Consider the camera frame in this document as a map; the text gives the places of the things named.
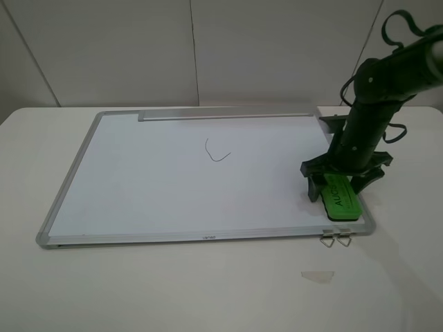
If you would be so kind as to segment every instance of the drawn line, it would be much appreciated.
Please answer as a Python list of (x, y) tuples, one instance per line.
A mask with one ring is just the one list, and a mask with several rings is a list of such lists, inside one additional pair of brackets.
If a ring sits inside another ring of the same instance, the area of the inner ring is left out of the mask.
[(230, 152), (229, 152), (229, 153), (226, 154), (222, 159), (215, 160), (215, 159), (210, 155), (210, 153), (209, 153), (209, 151), (208, 151), (208, 141), (209, 141), (209, 138), (206, 139), (205, 150), (206, 150), (206, 152), (208, 152), (208, 155), (209, 155), (209, 157), (211, 158), (212, 161), (215, 161), (216, 163), (218, 163), (219, 161), (222, 161), (223, 159), (225, 159), (227, 156), (230, 155)]

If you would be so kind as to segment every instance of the white table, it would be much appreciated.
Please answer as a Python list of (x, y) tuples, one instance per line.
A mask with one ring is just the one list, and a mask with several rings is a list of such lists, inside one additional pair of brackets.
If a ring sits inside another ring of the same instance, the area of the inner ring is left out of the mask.
[[(278, 239), (42, 250), (35, 235), (103, 110), (21, 109), (0, 126), (1, 331), (443, 331), (439, 111), (395, 116), (409, 133), (380, 144), (394, 162), (365, 190), (377, 230), (349, 248)], [(335, 274), (317, 284), (303, 271)]]

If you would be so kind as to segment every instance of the aluminum whiteboard frame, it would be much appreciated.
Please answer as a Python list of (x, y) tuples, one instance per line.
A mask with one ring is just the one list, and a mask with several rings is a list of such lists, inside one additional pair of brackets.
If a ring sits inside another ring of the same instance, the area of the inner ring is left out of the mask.
[(257, 107), (198, 107), (182, 109), (148, 109), (140, 111), (103, 111), (97, 114), (91, 127), (83, 140), (83, 143), (75, 156), (73, 164), (64, 179), (62, 186), (46, 216), (40, 231), (37, 233), (36, 242), (44, 249), (77, 248), (91, 246), (118, 246), (149, 243), (172, 243), (183, 241), (226, 241), (241, 239), (266, 239), (274, 237), (318, 237), (325, 232), (331, 234), (350, 233), (353, 235), (369, 235), (375, 230), (375, 222), (359, 195), (359, 201), (363, 208), (363, 224), (331, 225), (331, 226), (303, 226), (295, 228), (262, 228), (256, 230), (192, 232), (192, 233), (167, 233), (167, 234), (131, 234), (131, 235), (96, 235), (96, 236), (69, 236), (50, 237), (51, 230), (57, 213), (62, 206), (74, 176), (82, 162), (83, 156), (88, 149), (96, 129), (104, 116), (119, 116), (126, 114), (138, 114), (138, 121), (171, 121), (171, 120), (199, 120), (199, 119), (224, 119), (224, 118), (274, 118), (274, 117), (316, 117), (328, 143), (332, 135), (328, 134), (327, 126), (318, 120), (320, 111), (311, 105), (296, 104), (291, 106), (257, 106)]

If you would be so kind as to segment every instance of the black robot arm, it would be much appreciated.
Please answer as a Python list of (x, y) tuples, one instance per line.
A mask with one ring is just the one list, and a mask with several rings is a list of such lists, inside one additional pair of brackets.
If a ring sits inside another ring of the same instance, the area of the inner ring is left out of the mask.
[[(422, 38), (408, 47), (390, 40), (386, 22), (393, 15), (405, 18), (411, 31)], [(343, 101), (351, 106), (349, 115), (321, 118), (334, 137), (326, 154), (302, 163), (311, 201), (318, 199), (327, 184), (323, 174), (351, 176), (356, 194), (383, 177), (381, 166), (389, 166), (392, 157), (375, 148), (392, 117), (417, 93), (443, 85), (443, 26), (421, 31), (408, 12), (398, 10), (386, 19), (382, 36), (387, 44), (398, 47), (388, 57), (364, 61), (341, 89)], [(350, 104), (343, 92), (352, 81), (356, 97)]]

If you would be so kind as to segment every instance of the metal clip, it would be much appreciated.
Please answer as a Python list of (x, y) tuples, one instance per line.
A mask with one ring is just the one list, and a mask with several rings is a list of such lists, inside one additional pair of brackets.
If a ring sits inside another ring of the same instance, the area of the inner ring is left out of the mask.
[(320, 242), (323, 243), (328, 248), (331, 248), (335, 242), (334, 231), (333, 230), (323, 230), (323, 235), (320, 238)]
[(337, 241), (344, 245), (346, 248), (351, 244), (351, 230), (349, 228), (340, 229), (340, 234), (337, 236)]

